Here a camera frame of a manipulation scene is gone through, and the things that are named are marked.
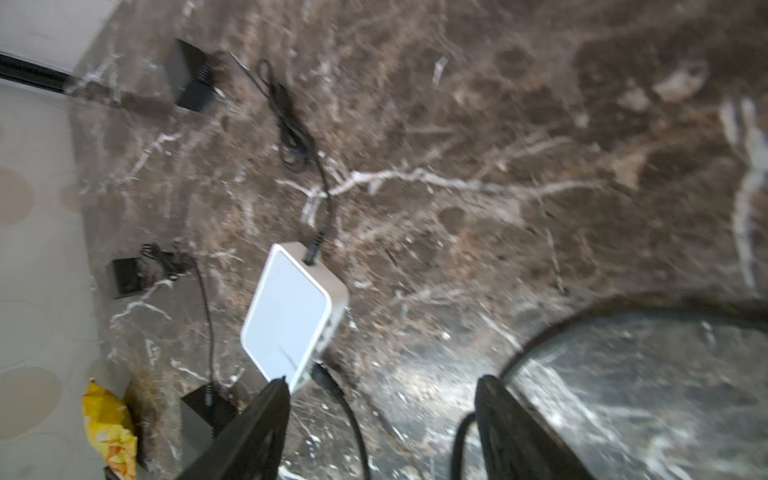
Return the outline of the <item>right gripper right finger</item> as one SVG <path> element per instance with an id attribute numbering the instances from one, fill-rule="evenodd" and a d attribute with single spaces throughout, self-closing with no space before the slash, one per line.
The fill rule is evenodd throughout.
<path id="1" fill-rule="evenodd" d="M 479 379 L 475 414 L 490 479 L 591 479 L 574 452 L 498 378 Z"/>

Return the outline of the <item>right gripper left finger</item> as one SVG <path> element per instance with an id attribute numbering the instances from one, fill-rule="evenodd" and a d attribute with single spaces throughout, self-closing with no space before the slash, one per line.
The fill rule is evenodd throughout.
<path id="1" fill-rule="evenodd" d="M 181 479 L 275 479 L 290 414 L 283 378 L 269 382 L 215 438 Z"/>

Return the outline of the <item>white network switch box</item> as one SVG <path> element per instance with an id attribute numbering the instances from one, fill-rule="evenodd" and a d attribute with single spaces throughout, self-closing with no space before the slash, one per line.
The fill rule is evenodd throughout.
<path id="1" fill-rule="evenodd" d="M 268 381 L 294 393 L 310 381 L 349 304 L 347 286 L 320 260 L 304 262 L 299 242 L 274 244 L 240 333 L 240 343 Z"/>

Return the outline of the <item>small black power adapter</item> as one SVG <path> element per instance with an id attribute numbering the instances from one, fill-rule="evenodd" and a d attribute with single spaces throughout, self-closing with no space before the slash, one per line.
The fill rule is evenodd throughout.
<path id="1" fill-rule="evenodd" d="M 146 280 L 138 257 L 114 259 L 111 267 L 117 299 L 140 295 L 146 290 Z"/>
<path id="2" fill-rule="evenodd" d="M 177 107 L 202 112 L 215 94 L 214 68 L 219 54 L 206 52 L 184 40 L 174 39 L 164 71 Z"/>

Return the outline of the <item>yellow snack bag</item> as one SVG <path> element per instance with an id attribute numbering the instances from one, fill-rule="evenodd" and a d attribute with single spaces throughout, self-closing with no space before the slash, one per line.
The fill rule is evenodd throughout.
<path id="1" fill-rule="evenodd" d="M 137 478 L 138 438 L 123 400 L 89 380 L 82 396 L 85 433 L 91 447 L 118 479 Z"/>

